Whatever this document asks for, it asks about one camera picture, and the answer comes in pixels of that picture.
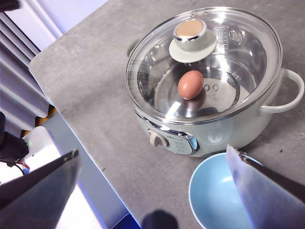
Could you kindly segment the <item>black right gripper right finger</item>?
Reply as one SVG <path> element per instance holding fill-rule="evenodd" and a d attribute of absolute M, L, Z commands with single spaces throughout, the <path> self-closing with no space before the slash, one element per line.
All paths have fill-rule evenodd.
<path fill-rule="evenodd" d="M 303 229 L 305 187 L 227 146 L 234 184 L 256 229 Z"/>

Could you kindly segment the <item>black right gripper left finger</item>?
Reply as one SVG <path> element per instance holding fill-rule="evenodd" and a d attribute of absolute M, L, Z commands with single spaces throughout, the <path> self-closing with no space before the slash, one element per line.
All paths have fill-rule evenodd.
<path fill-rule="evenodd" d="M 54 229 L 80 172 L 78 150 L 0 187 L 2 229 Z"/>

